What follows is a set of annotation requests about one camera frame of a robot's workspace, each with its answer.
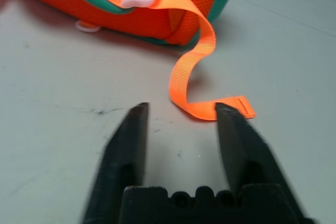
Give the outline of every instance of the orange mesh fabric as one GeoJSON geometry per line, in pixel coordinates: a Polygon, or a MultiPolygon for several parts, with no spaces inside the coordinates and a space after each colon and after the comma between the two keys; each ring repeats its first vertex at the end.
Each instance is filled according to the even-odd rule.
{"type": "MultiPolygon", "coordinates": [[[[201,13],[207,17],[214,0],[192,0],[201,13]]],[[[187,12],[178,29],[168,38],[171,44],[187,44],[199,30],[198,17],[196,14],[187,12]]]]}
{"type": "MultiPolygon", "coordinates": [[[[113,15],[92,7],[85,0],[41,0],[63,12],[98,26],[137,36],[166,39],[171,44],[184,45],[199,30],[195,14],[186,13],[176,31],[172,31],[167,10],[137,8],[132,13],[113,15]]],[[[192,0],[207,16],[214,0],[192,0]]]]}
{"type": "Polygon", "coordinates": [[[171,33],[167,10],[137,8],[129,14],[113,15],[93,7],[85,0],[41,1],[92,24],[137,36],[164,39],[171,33]]]}

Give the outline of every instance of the orange bag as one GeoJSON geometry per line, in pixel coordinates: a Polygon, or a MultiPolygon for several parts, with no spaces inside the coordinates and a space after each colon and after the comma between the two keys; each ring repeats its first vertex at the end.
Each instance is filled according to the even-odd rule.
{"type": "Polygon", "coordinates": [[[214,104],[223,102],[245,117],[255,116],[244,96],[188,103],[187,84],[195,65],[210,55],[216,45],[209,22],[222,11],[227,0],[41,0],[79,19],[77,28],[97,31],[100,27],[129,33],[157,44],[186,45],[199,40],[173,68],[169,93],[181,109],[203,120],[216,120],[214,104]]]}

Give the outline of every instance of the orange strap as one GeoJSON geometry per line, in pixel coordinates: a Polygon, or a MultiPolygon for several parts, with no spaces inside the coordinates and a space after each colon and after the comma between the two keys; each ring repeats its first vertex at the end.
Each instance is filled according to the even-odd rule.
{"type": "MultiPolygon", "coordinates": [[[[120,6],[122,0],[110,0],[120,6]]],[[[182,9],[193,12],[199,17],[201,34],[197,45],[183,55],[173,68],[169,93],[171,100],[181,109],[196,118],[216,120],[215,103],[222,102],[237,108],[246,118],[253,118],[255,111],[244,96],[222,98],[213,101],[188,103],[187,86],[193,68],[204,57],[210,55],[216,46],[216,37],[209,21],[198,10],[191,0],[155,0],[150,9],[182,9]]]]}

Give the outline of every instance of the black mark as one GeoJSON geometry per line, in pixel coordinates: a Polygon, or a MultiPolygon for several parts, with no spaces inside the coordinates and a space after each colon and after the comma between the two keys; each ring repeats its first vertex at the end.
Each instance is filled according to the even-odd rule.
{"type": "Polygon", "coordinates": [[[181,158],[181,157],[182,157],[182,150],[179,150],[178,152],[179,152],[179,153],[177,154],[177,156],[178,156],[179,158],[181,158]]]}
{"type": "Polygon", "coordinates": [[[121,110],[121,109],[113,109],[113,110],[107,110],[107,111],[101,110],[101,111],[97,112],[97,115],[105,115],[107,113],[110,113],[110,112],[113,112],[113,111],[118,111],[118,110],[121,110]]]}

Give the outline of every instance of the white table surface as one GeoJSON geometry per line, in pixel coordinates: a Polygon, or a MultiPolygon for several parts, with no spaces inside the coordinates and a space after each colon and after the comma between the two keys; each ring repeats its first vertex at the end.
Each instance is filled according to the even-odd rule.
{"type": "MultiPolygon", "coordinates": [[[[227,188],[214,123],[168,97],[182,51],[0,0],[0,223],[78,223],[108,137],[151,103],[145,185],[227,188]],[[100,111],[111,111],[99,115],[100,111]]],[[[190,100],[244,94],[309,217],[336,223],[336,0],[230,0],[190,100]]]]}

